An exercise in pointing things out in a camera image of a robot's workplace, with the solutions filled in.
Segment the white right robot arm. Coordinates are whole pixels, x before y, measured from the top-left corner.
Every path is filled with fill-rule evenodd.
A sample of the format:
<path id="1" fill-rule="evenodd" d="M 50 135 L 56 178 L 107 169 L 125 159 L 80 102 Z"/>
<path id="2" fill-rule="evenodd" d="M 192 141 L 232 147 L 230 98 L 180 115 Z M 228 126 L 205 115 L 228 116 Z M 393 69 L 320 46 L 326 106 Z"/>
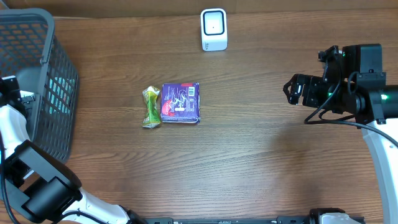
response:
<path id="1" fill-rule="evenodd" d="M 376 171 L 383 222 L 397 223 L 397 86 L 387 85 L 381 44 L 333 45 L 318 52 L 320 77 L 296 73 L 283 86 L 287 101 L 314 108 L 305 124 L 361 130 Z"/>

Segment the teal wet wipes packet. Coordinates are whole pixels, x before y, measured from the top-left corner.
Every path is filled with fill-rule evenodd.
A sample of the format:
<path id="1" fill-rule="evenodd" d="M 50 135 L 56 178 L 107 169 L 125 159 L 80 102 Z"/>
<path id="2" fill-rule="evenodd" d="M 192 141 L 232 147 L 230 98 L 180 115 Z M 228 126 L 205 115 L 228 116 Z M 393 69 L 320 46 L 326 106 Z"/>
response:
<path id="1" fill-rule="evenodd" d="M 49 92 L 47 99 L 50 102 L 49 113 L 70 114 L 72 88 L 76 86 L 75 79 L 64 79 L 55 77 L 55 80 L 49 80 L 49 87 L 55 93 Z"/>

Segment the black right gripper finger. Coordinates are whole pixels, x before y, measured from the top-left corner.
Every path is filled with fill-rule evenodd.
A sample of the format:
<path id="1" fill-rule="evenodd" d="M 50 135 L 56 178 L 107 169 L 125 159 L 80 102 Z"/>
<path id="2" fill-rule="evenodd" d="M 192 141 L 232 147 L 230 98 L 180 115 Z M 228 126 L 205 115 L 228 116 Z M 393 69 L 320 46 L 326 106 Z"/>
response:
<path id="1" fill-rule="evenodd" d="M 297 90 L 298 77 L 299 74 L 293 75 L 293 77 L 283 86 L 283 90 Z"/>
<path id="2" fill-rule="evenodd" d="M 291 86 L 288 87 L 283 87 L 283 92 L 285 93 L 286 97 L 287 97 L 287 101 L 288 103 L 290 103 L 291 105 L 295 104 L 295 93 L 294 93 L 294 89 Z"/>

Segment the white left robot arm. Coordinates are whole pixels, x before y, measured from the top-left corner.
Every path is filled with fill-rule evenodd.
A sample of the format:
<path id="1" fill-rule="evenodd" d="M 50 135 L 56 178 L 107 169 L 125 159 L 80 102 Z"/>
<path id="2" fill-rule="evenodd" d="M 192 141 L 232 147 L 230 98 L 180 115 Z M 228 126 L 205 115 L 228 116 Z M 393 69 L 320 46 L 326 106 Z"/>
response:
<path id="1" fill-rule="evenodd" d="M 132 210 L 83 190 L 79 178 L 30 141 L 16 77 L 1 79 L 1 200 L 13 223 L 144 223 Z"/>

